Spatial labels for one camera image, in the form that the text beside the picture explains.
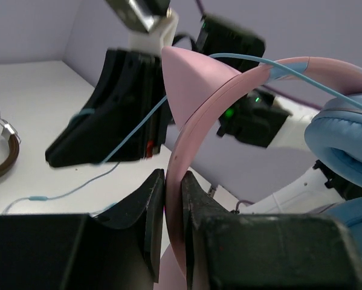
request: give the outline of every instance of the pink plastic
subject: pink plastic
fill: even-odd
[[[295,57],[278,62],[308,62],[307,76],[345,95],[362,93],[362,70],[350,63],[321,57]],[[271,66],[260,65],[236,74],[217,60],[174,47],[163,48],[162,64],[170,108],[182,127],[167,169],[166,221],[173,252],[186,275],[180,192],[183,176],[219,116],[242,96],[263,85],[270,76]]]
[[[180,130],[192,114],[227,81],[241,73],[209,56],[173,47],[162,50],[164,86],[174,122]]]

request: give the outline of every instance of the white table surface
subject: white table surface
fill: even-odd
[[[63,62],[0,65],[1,117],[16,128],[22,139],[15,167],[0,179],[0,214],[17,198],[61,195],[113,166],[84,165],[52,169],[45,162],[46,148],[66,127],[70,117],[89,99],[93,89]],[[0,136],[0,163],[7,154],[7,143]],[[136,190],[154,169],[166,169],[169,158],[170,151],[163,146],[159,155],[144,161],[120,164],[109,175],[71,196],[55,201],[22,201],[9,213],[101,210]],[[210,184],[193,172],[207,191]]]

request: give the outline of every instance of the blue cable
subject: blue cable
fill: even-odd
[[[150,117],[152,116],[152,114],[155,113],[155,111],[167,100],[167,97],[164,96],[159,103],[157,103],[152,109],[151,111],[140,121],[140,123],[135,127],[134,130],[132,130],[130,132],[130,134],[128,134],[126,136],[126,138],[123,139],[122,142],[120,142],[120,144],[102,161],[100,162],[98,165],[102,165],[104,163],[106,163],[124,144],[126,144],[126,142],[131,138],[131,136],[133,136],[134,133],[136,133],[137,130],[139,130],[144,124],[145,122],[147,122],[148,119],[150,119]],[[77,114],[75,114],[70,122],[72,122],[75,118],[79,117],[79,116],[83,116],[83,115],[88,115],[88,114],[93,114],[95,112],[94,109],[83,109],[80,112],[78,112]],[[59,195],[59,196],[55,196],[53,198],[49,198],[47,196],[30,196],[28,198],[19,198],[15,201],[13,201],[11,204],[9,204],[4,211],[2,212],[2,214],[7,214],[8,211],[12,208],[12,206],[14,206],[15,204],[17,204],[18,202],[21,201],[52,201],[52,200],[56,200],[56,199],[60,199],[60,198],[65,198],[68,195],[71,195],[72,193],[75,193],[76,191],[82,189],[84,186],[88,185],[89,183],[95,181],[96,179],[99,179],[107,174],[110,174],[112,171],[114,171],[116,169],[116,167],[119,165],[119,163],[117,163],[111,170],[107,171],[106,173],[103,173],[99,176],[96,176],[95,178],[90,179],[89,181],[83,183],[82,185],[80,185],[79,187],[75,188],[74,190],[71,190],[70,192],[64,193],[63,195]]]
[[[272,65],[276,68],[279,68],[283,71],[286,71],[288,74],[292,75],[292,76],[295,76],[297,77],[298,79],[301,79],[303,81],[305,81],[306,83],[309,83],[310,85],[313,85],[315,86],[316,88],[318,89],[321,89],[322,91],[324,92],[327,92],[328,94],[330,95],[333,95],[334,97],[337,97],[337,98],[342,98],[343,100],[345,100],[346,102],[352,104],[353,106],[359,108],[359,109],[362,109],[362,104],[355,101],[355,100],[352,100],[351,98],[337,92],[337,91],[334,91],[333,89],[331,88],[328,88],[327,86],[325,85],[322,85],[321,83],[319,82],[316,82],[315,80],[307,77],[307,76],[304,76],[303,74],[285,66],[285,65],[282,65],[280,63],[277,63],[273,60],[270,60],[270,59],[264,59],[262,57],[256,57],[256,56],[247,56],[247,55],[244,55],[244,54],[234,54],[234,53],[215,53],[215,54],[211,54],[210,57],[212,58],[222,58],[222,57],[225,57],[225,58],[232,58],[232,59],[245,59],[245,60],[251,60],[251,61],[255,61],[255,62],[259,62],[259,63],[264,63],[264,64],[267,64],[267,65]],[[150,119],[150,117],[153,115],[153,113],[167,100],[167,96],[164,96],[158,104],[156,104],[152,109],[151,111],[140,121],[140,123],[135,127],[134,130],[132,130],[127,136],[126,138],[123,139],[123,141],[102,161],[100,162],[98,165],[102,165],[104,163],[107,163],[111,158],[112,156],[124,145],[126,144],[126,142],[131,138],[131,136],[133,136],[134,133],[137,132],[137,130],[139,130],[142,125],[145,124],[145,122],[148,121],[148,119]],[[74,115],[71,120],[69,122],[72,122],[75,118],[79,117],[79,116],[82,116],[82,115],[88,115],[88,114],[93,114],[95,112],[94,109],[83,109],[81,110],[79,113],[77,113],[76,115]],[[109,170],[108,172],[106,173],[103,173],[99,176],[96,176],[95,178],[93,179],[90,179],[89,181],[85,182],[84,184],[82,184],[81,186],[79,186],[78,188],[75,188],[74,190],[71,190],[70,192],[68,193],[65,193],[63,195],[60,195],[60,196],[56,196],[54,198],[48,198],[46,196],[30,196],[29,198],[20,198],[20,199],[17,199],[15,200],[14,202],[12,202],[10,205],[8,205],[6,207],[6,209],[2,212],[2,214],[6,214],[9,209],[15,205],[17,202],[20,202],[20,201],[24,201],[24,200],[29,200],[29,201],[50,201],[50,200],[55,200],[55,199],[60,199],[60,198],[64,198],[80,189],[82,189],[84,186],[88,185],[90,182],[96,180],[96,179],[99,179],[109,173],[111,173],[114,169],[116,169],[116,167],[119,165],[119,163],[117,163],[111,170]]]
[[[109,206],[105,207],[105,208],[102,209],[102,210],[93,211],[93,212],[91,213],[91,216],[97,216],[98,214],[103,213],[103,212],[106,211],[106,210],[109,210],[109,209],[110,209],[111,207],[113,207],[115,204],[117,204],[117,202],[114,202],[113,204],[110,204]]]
[[[74,119],[76,119],[77,117],[81,117],[84,115],[92,115],[94,112],[95,112],[95,109],[91,109],[91,108],[82,109],[80,112],[78,112],[72,116],[72,118],[69,120],[69,123],[72,123],[74,121]]]
[[[321,89],[322,91],[327,92],[328,94],[333,95],[334,97],[342,98],[347,103],[362,110],[361,103],[341,94],[340,92],[334,91],[333,89],[331,89],[325,85],[322,85],[321,83],[318,83],[315,80],[313,80],[285,65],[274,62],[273,60],[264,59],[262,57],[256,57],[256,56],[246,56],[244,54],[235,54],[235,53],[214,53],[214,54],[210,55],[210,57],[212,57],[214,59],[218,58],[218,57],[226,57],[226,58],[231,58],[231,59],[245,59],[245,60],[252,60],[254,62],[264,63],[266,65],[272,65],[276,68],[281,69],[282,71],[286,71],[288,74],[290,74],[294,77],[297,77],[298,79],[304,80],[306,83],[309,83],[310,85],[315,86],[316,88]]]
[[[110,170],[108,170],[105,173],[102,173],[100,175],[97,175],[96,177],[91,178],[90,180],[84,182],[82,185],[76,187],[75,189],[72,189],[71,191],[64,193],[63,195],[58,195],[58,196],[54,196],[52,198],[49,198],[47,196],[29,196],[28,198],[19,198],[16,199],[15,201],[13,201],[11,204],[9,204],[4,211],[2,212],[2,215],[5,215],[9,212],[9,210],[18,202],[20,201],[55,201],[56,199],[60,199],[60,198],[65,198],[68,195],[71,195],[73,193],[75,193],[76,191],[82,189],[83,187],[87,186],[88,184],[90,184],[91,182],[95,181],[96,179],[99,179],[103,176],[106,176],[108,174],[110,174],[112,171],[114,171],[116,169],[116,167],[118,167],[120,163],[117,163],[113,168],[111,168]]]

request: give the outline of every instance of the blue ear cushion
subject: blue ear cushion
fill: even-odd
[[[362,198],[352,199],[325,211],[347,226],[362,254]]]
[[[330,109],[339,100],[326,104]],[[335,173],[362,187],[362,114],[321,111],[305,130],[305,141],[315,156]]]
[[[351,199],[325,211],[347,227],[362,223],[362,198]]]

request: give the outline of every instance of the brown headphones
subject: brown headphones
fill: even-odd
[[[15,164],[19,155],[19,144],[21,139],[18,137],[17,131],[7,121],[1,119],[0,113],[0,125],[2,126],[1,135],[8,142],[9,155],[6,160],[0,165],[0,177],[4,176]]]

